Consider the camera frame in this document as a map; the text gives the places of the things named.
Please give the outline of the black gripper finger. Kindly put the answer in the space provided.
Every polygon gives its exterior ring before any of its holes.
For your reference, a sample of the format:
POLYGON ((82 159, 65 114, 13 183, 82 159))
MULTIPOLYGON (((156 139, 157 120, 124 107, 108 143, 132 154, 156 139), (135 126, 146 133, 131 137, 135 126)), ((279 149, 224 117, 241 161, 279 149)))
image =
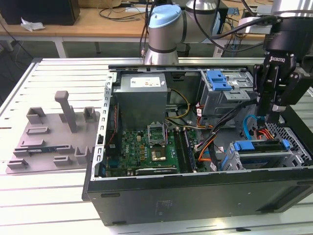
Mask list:
POLYGON ((266 122, 278 123, 281 112, 289 105, 295 105, 310 87, 310 75, 292 72, 285 78, 278 78, 266 115, 266 122))
POLYGON ((264 122, 278 123, 279 113, 273 110, 279 85, 279 65, 277 63, 255 64, 253 89, 257 93, 256 115, 264 117, 264 122))

